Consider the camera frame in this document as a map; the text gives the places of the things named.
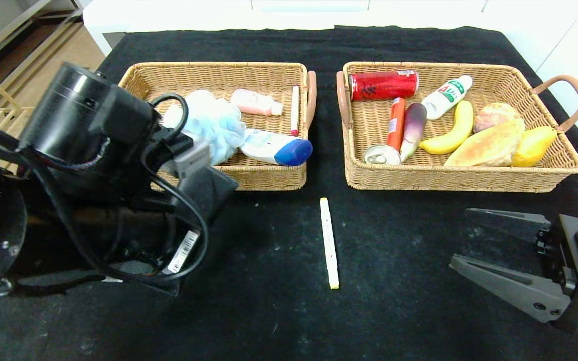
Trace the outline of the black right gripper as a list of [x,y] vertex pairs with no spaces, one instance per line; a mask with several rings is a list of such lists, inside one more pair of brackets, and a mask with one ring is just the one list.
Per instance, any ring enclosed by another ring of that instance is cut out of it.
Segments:
[[458,254],[451,257],[450,267],[535,320],[578,332],[578,218],[560,214],[552,226],[544,215],[482,208],[467,208],[464,217],[533,244],[550,231],[551,253],[544,265],[557,283]]

